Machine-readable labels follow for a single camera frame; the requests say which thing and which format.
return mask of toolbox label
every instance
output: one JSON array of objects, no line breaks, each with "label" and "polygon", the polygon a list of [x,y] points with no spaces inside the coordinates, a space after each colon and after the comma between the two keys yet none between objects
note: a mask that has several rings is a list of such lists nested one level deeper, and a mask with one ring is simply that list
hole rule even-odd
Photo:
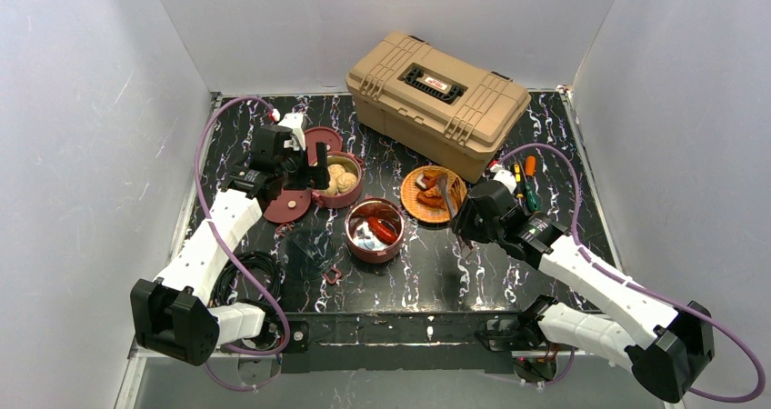
[{"label": "toolbox label", "polygon": [[434,77],[431,77],[430,75],[426,77],[426,84],[439,88],[442,91],[445,91],[450,86],[442,81],[434,79]]}]

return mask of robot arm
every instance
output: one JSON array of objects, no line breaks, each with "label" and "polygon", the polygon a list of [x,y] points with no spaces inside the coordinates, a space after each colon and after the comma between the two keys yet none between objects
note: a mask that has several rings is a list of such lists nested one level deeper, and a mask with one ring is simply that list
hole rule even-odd
[{"label": "robot arm", "polygon": [[255,130],[253,151],[234,166],[217,192],[205,220],[179,255],[153,282],[140,279],[131,291],[136,341],[145,348],[192,365],[205,362],[220,344],[257,336],[265,311],[251,304],[206,308],[227,256],[208,223],[215,223],[233,250],[282,189],[326,188],[326,146],[319,143],[318,166],[305,151],[302,114],[287,114],[278,125]]},{"label": "robot arm", "polygon": [[[500,182],[475,186],[452,228],[465,239],[499,244],[515,259],[572,286],[611,318],[575,311],[543,295],[510,329],[535,335],[537,344],[568,344],[601,355],[671,403],[682,399],[714,357],[710,324],[601,274],[579,253],[565,226],[543,213],[525,214]],[[589,256],[631,282],[598,256]],[[689,306],[709,314],[695,302]]]}]

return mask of screwdriver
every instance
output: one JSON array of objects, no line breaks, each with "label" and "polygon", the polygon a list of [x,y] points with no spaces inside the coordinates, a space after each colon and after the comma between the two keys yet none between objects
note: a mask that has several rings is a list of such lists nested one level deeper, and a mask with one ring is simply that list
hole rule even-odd
[{"label": "screwdriver", "polygon": [[541,210],[541,199],[536,194],[536,188],[530,182],[527,182],[527,177],[533,177],[536,173],[536,157],[528,156],[525,160],[525,200],[527,201],[527,209],[530,212],[537,212]]},{"label": "screwdriver", "polygon": [[522,170],[519,168],[519,163],[514,164],[514,179],[516,180],[516,189],[514,192],[516,193],[516,200],[519,202],[519,205],[525,209],[525,196],[522,194],[523,187],[523,179],[522,179]]}]

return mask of woven basket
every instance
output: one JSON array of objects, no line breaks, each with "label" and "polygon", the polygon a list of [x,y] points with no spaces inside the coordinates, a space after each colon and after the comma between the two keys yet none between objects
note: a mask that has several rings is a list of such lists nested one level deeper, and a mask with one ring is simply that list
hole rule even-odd
[{"label": "woven basket", "polygon": [[421,173],[447,173],[447,179],[450,183],[450,198],[453,200],[456,210],[459,208],[460,203],[463,202],[463,199],[466,198],[466,193],[468,192],[466,183],[454,172],[438,165],[416,168],[402,182],[402,205],[409,214],[424,223],[440,224],[449,222],[450,213],[445,208],[429,207],[417,202],[417,193],[421,189],[417,187],[415,180]]}]

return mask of maroon pot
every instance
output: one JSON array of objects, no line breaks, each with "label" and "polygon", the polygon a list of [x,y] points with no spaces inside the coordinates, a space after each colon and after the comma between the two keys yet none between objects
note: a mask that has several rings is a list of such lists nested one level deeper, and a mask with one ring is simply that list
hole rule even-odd
[{"label": "maroon pot", "polygon": [[351,188],[347,193],[339,195],[323,195],[319,190],[314,189],[311,192],[311,198],[313,198],[313,201],[317,205],[330,209],[339,209],[341,207],[352,205],[353,202],[359,198],[364,187],[362,184],[362,177],[364,177],[362,165],[364,164],[364,161],[350,153],[329,152],[326,154],[326,164],[340,164],[348,173],[355,174],[356,186]]},{"label": "maroon pot", "polygon": [[[382,250],[370,250],[356,244],[359,240],[359,227],[366,223],[370,216],[382,220],[385,224],[393,227],[394,232],[398,233],[396,241]],[[383,198],[367,198],[348,211],[345,218],[345,242],[354,256],[369,264],[382,264],[391,260],[402,248],[402,241],[405,237],[406,220],[399,209],[399,206]]]}]

